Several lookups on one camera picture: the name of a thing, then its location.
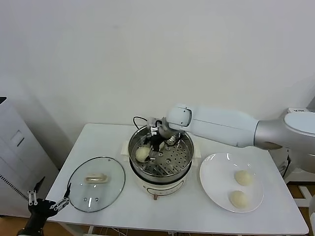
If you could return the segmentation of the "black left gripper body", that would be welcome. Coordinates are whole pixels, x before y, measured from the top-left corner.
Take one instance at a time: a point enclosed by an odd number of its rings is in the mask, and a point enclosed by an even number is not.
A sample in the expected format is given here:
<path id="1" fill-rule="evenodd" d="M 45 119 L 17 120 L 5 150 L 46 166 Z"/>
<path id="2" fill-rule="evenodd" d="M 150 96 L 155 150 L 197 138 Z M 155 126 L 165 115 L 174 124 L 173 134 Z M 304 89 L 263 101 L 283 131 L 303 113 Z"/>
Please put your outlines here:
<path id="1" fill-rule="evenodd" d="M 31 216 L 40 216 L 44 218 L 49 218 L 55 216 L 57 211 L 54 208 L 51 208 L 56 202 L 44 199 L 38 199 L 37 204 L 34 202 L 31 205 L 28 205 L 28 210 L 31 213 Z"/>

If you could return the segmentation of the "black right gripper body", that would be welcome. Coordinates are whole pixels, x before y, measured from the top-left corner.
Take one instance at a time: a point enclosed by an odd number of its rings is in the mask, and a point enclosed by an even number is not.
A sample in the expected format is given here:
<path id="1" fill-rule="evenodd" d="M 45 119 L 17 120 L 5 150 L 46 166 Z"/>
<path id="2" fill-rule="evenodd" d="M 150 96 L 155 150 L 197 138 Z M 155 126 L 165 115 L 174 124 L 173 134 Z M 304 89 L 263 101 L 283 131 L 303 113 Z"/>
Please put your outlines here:
<path id="1" fill-rule="evenodd" d="M 160 151 L 164 146 L 164 139 L 161 135 L 156 134 L 151 136 L 151 148 L 154 151 Z"/>

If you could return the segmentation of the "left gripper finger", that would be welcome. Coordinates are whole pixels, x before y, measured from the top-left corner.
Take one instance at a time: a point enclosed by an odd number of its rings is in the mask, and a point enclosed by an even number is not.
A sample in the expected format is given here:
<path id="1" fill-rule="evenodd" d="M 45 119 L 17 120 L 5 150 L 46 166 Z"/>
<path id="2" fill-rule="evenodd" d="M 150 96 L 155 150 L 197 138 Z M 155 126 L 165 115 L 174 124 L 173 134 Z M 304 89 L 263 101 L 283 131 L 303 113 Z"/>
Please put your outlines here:
<path id="1" fill-rule="evenodd" d="M 45 177 L 43 177 L 33 188 L 33 190 L 28 191 L 28 201 L 30 206 L 36 206 L 38 204 L 37 201 L 37 193 L 42 186 L 43 182 L 45 180 Z"/>
<path id="2" fill-rule="evenodd" d="M 55 204 L 51 205 L 50 209 L 53 209 L 54 211 L 60 211 L 69 204 L 70 188 L 71 188 L 71 183 L 68 184 L 63 198 L 60 201 L 56 202 Z"/>

